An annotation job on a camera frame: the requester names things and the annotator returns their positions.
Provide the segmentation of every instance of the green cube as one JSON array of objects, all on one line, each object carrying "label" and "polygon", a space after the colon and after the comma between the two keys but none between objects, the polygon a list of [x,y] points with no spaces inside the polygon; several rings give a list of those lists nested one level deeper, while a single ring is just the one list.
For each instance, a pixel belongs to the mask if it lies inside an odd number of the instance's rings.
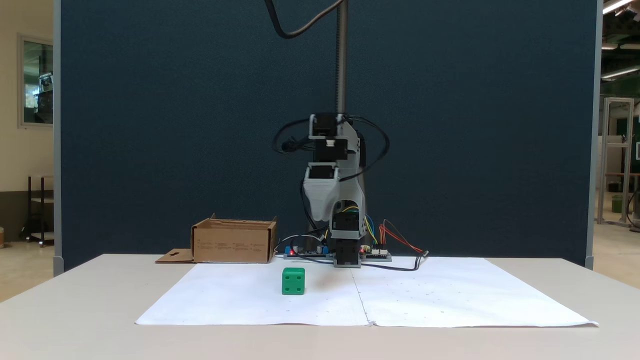
[{"label": "green cube", "polygon": [[305,293],[305,269],[284,268],[282,270],[282,295],[302,295]]}]

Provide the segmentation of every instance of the ceiling light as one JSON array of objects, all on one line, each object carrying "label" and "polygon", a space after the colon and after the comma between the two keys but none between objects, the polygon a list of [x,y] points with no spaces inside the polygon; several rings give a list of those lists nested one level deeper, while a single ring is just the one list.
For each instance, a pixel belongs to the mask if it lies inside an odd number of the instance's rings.
[{"label": "ceiling light", "polygon": [[611,0],[611,1],[608,1],[608,2],[606,2],[604,4],[604,9],[602,9],[602,15],[604,15],[606,13],[610,13],[613,10],[615,10],[615,9],[617,9],[617,8],[623,6],[623,5],[629,4],[632,1],[633,0]]},{"label": "ceiling light", "polygon": [[606,74],[602,74],[601,78],[606,80],[606,79],[609,79],[609,78],[614,78],[616,76],[628,74],[630,72],[634,72],[634,71],[638,71],[638,70],[640,70],[640,65],[627,67],[626,69],[621,69],[621,70],[617,70],[617,71],[614,71],[614,72],[608,72]]}]

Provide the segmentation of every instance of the white table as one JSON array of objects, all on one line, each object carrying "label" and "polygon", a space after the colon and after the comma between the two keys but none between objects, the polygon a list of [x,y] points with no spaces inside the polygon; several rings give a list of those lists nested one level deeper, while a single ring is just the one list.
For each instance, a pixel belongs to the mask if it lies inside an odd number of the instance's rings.
[{"label": "white table", "polygon": [[103,255],[0,303],[0,358],[617,360],[640,356],[640,290],[560,259],[489,260],[600,323],[599,328],[135,325],[194,266],[154,264],[158,257]]}]

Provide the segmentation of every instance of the yellow wire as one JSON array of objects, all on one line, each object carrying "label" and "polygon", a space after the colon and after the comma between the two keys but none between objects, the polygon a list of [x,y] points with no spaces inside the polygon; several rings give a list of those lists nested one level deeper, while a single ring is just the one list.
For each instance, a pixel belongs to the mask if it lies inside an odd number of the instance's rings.
[{"label": "yellow wire", "polygon": [[[360,209],[358,209],[358,207],[357,207],[357,206],[350,206],[350,207],[348,207],[348,208],[344,208],[344,209],[341,211],[341,213],[343,213],[343,212],[345,212],[345,211],[347,211],[347,210],[350,210],[350,209],[360,210]],[[371,234],[371,237],[373,238],[373,243],[374,243],[374,244],[377,244],[377,243],[378,243],[378,239],[376,239],[376,237],[375,237],[375,236],[373,236],[373,229],[372,229],[372,227],[371,227],[371,224],[369,224],[369,219],[367,218],[367,215],[365,215],[365,216],[364,216],[364,220],[367,222],[367,228],[369,229],[369,234]]]},{"label": "yellow wire", "polygon": [[375,236],[373,236],[373,230],[371,228],[371,225],[369,224],[369,219],[367,218],[367,216],[364,216],[364,221],[367,223],[367,228],[369,229],[369,234],[371,234],[371,237],[373,238],[373,243],[377,244],[378,243],[378,239],[376,239]]}]

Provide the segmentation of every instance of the window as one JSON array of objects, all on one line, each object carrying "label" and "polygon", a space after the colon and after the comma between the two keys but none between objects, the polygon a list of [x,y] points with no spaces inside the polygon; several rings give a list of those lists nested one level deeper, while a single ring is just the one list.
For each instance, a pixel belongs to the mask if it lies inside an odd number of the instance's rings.
[{"label": "window", "polygon": [[52,42],[18,35],[18,127],[52,126],[53,88]]}]

